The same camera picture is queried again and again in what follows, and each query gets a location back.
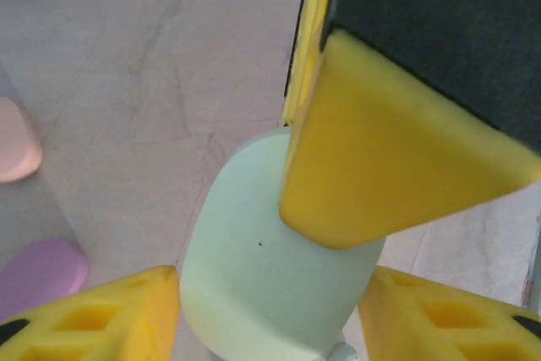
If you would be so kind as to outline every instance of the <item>marble surface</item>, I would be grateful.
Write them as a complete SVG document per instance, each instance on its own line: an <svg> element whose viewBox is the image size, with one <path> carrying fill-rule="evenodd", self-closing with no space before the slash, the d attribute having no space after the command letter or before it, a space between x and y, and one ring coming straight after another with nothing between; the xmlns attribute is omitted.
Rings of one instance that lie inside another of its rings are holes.
<svg viewBox="0 0 541 361"><path fill-rule="evenodd" d="M0 95L45 148L34 177L0 185L0 265L63 236L87 287L180 267L221 165L278 123L298 1L0 0ZM518 304L540 210L538 183L389 237L380 263ZM181 320L173 360L211 359Z"/></svg>

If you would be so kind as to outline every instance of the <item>pale green cylindrical object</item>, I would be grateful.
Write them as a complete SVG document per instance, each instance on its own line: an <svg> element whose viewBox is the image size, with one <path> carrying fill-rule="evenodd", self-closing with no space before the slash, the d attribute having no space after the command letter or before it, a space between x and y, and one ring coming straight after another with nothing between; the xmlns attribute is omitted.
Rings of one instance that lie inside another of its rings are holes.
<svg viewBox="0 0 541 361"><path fill-rule="evenodd" d="M285 225L278 197L290 134L245 145L202 208L181 276L190 327L228 361L310 361L336 342L384 239L326 249Z"/></svg>

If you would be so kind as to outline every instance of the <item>floor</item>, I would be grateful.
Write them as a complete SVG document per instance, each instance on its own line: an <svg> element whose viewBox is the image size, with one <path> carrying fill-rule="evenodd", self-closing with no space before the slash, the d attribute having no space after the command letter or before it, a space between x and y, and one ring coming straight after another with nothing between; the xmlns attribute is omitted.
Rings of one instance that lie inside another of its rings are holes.
<svg viewBox="0 0 541 361"><path fill-rule="evenodd" d="M45 147L34 177L0 186L0 266L63 236L87 287L180 269L221 165L277 126L298 1L0 0L0 95ZM519 304L540 211L537 183L389 237L380 263ZM215 358L181 320L186 359Z"/></svg>

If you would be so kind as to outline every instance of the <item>purple object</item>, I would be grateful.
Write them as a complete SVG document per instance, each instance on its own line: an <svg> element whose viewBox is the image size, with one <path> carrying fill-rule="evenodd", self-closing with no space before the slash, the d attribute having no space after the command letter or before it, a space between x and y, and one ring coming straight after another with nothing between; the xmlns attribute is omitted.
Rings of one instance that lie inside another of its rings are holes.
<svg viewBox="0 0 541 361"><path fill-rule="evenodd" d="M0 322L78 292L88 273L80 247L60 238L26 246L0 271Z"/></svg>

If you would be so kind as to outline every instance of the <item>pink object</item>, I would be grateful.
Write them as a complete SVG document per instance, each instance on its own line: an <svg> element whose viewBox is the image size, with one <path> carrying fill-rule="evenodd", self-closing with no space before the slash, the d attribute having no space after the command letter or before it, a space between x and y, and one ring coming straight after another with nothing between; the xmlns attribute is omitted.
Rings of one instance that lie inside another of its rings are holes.
<svg viewBox="0 0 541 361"><path fill-rule="evenodd" d="M26 113L7 97L0 97L0 183L28 177L40 166L42 155Z"/></svg>
<svg viewBox="0 0 541 361"><path fill-rule="evenodd" d="M87 272L85 254L67 240L54 238L26 246L0 271L0 323L78 292Z"/></svg>

